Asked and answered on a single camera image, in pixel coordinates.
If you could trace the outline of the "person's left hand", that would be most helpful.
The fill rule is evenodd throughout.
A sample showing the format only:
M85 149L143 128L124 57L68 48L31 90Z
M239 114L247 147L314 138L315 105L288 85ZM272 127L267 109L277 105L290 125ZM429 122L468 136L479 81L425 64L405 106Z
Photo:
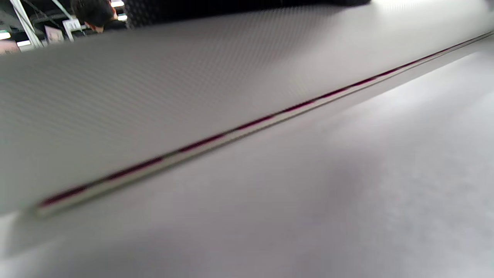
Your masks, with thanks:
M369 0L125 0L131 27L306 5L355 7Z

